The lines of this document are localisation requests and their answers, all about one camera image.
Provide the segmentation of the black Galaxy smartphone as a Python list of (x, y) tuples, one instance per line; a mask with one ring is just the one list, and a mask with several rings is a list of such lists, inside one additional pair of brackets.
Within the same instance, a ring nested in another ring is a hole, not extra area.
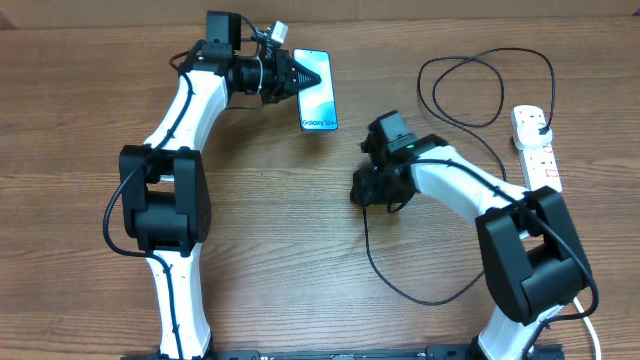
[(295, 49), (293, 58), (318, 74), (321, 82), (298, 93), (300, 126), (304, 131), (338, 129), (335, 95), (329, 54), (321, 50)]

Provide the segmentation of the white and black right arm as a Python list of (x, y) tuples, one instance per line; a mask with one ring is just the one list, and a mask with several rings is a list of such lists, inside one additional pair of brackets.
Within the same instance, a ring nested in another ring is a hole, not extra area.
[(496, 305), (468, 344), (431, 344), (427, 359), (562, 359), (561, 345), (540, 345), (542, 331), (590, 316), (599, 292), (560, 192), (496, 178), (441, 137), (411, 132), (397, 111), (368, 127), (350, 199), (361, 209), (402, 209), (415, 194), (433, 197), (476, 228), (485, 281)]

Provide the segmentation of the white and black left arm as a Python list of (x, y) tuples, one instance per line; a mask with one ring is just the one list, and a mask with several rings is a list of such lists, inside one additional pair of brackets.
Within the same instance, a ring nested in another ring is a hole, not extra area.
[(155, 359), (215, 356), (200, 275), (212, 218), (202, 152), (215, 121), (237, 92), (276, 104), (321, 82), (283, 49), (288, 27), (281, 21), (253, 27), (248, 40), (256, 51), (241, 54), (247, 22), (238, 13), (208, 12), (204, 38), (169, 61), (178, 87), (162, 122), (119, 155), (120, 184), (105, 212), (122, 205), (125, 231), (137, 242), (131, 254), (150, 267), (161, 320)]

